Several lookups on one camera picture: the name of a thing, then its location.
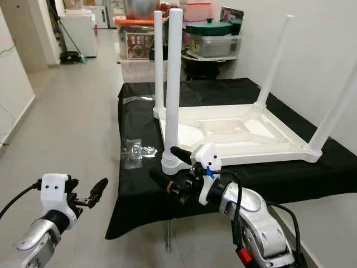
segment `table leg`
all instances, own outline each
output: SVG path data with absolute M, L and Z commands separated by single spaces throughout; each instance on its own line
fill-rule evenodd
M 165 230 L 166 253 L 171 253 L 171 220 L 166 221 Z

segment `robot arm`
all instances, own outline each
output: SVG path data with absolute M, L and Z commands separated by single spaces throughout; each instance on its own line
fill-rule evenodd
M 86 206 L 92 208 L 99 201 L 108 184 L 102 179 L 90 192 L 90 197 L 77 198 L 73 189 L 78 180 L 65 174 L 45 174 L 41 182 L 41 203 L 44 216 L 31 224 L 30 229 L 12 246 L 4 268 L 42 268 L 52 258 L 61 235 L 72 228 Z
M 172 181 L 171 178 L 153 170 L 152 179 L 181 204 L 186 202 L 190 193 L 198 190 L 200 204 L 210 203 L 217 206 L 219 212 L 233 222 L 240 187 L 236 182 L 221 179 L 221 160 L 215 146 L 212 143 L 201 145 L 192 153 L 172 147 L 171 152 L 192 165 L 191 179 L 186 179 L 185 183 Z M 264 199 L 255 191 L 246 188 L 242 188 L 239 225 L 245 250 L 237 249 L 237 254 L 246 267 L 295 267 L 292 250 L 281 226 L 269 214 Z

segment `pot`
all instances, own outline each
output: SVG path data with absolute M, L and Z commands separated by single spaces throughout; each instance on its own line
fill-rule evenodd
M 124 0 L 124 9 L 128 20 L 153 20 L 160 0 Z

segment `red connector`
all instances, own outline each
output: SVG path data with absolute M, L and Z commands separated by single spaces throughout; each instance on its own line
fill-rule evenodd
M 239 259 L 243 263 L 244 267 L 256 268 L 256 265 L 255 265 L 251 255 L 245 248 L 241 248 L 241 249 L 237 248 L 235 251 L 236 251 Z

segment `blue clip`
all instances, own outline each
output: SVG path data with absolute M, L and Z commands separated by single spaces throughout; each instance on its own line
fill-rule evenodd
M 210 170 L 210 167 L 209 166 L 207 166 L 207 175 L 209 176 L 209 177 L 211 177 L 213 180 L 214 180 L 214 175 L 212 174 L 212 172 L 211 172 L 211 170 Z

